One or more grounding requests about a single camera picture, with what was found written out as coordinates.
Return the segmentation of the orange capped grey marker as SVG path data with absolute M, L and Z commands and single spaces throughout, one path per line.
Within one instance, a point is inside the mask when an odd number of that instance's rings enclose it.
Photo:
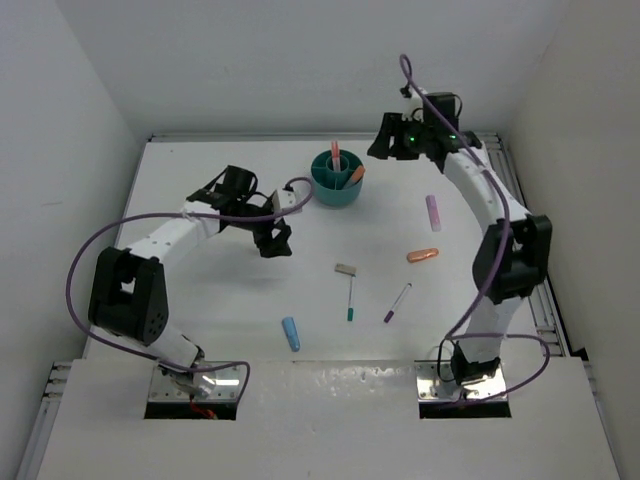
M 363 165 L 359 165 L 351 174 L 349 179 L 345 182 L 345 184 L 343 185 L 343 189 L 346 190 L 355 186 L 362 179 L 365 172 L 366 172 L 365 167 Z

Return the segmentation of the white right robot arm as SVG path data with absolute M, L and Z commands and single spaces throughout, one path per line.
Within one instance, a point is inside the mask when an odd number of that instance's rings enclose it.
M 462 385 L 492 376 L 499 367 L 514 314 L 547 276 L 552 224 L 509 192 L 475 133 L 458 131 L 455 94 L 411 86 L 400 93 L 405 111 L 384 114 L 368 155 L 381 160 L 426 156 L 458 189 L 482 232 L 472 264 L 478 293 L 445 336 L 453 346 L 445 379 Z

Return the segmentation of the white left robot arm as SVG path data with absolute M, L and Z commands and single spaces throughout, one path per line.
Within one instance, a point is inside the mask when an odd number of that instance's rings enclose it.
M 173 371 L 198 365 L 203 352 L 169 323 L 167 271 L 227 227 L 250 232 L 263 258 L 288 257 L 291 229 L 282 213 L 295 206 L 286 186 L 252 203 L 256 175 L 228 166 L 189 195 L 181 212 L 123 249 L 109 247 L 97 258 L 88 308 L 89 322 L 138 345 Z

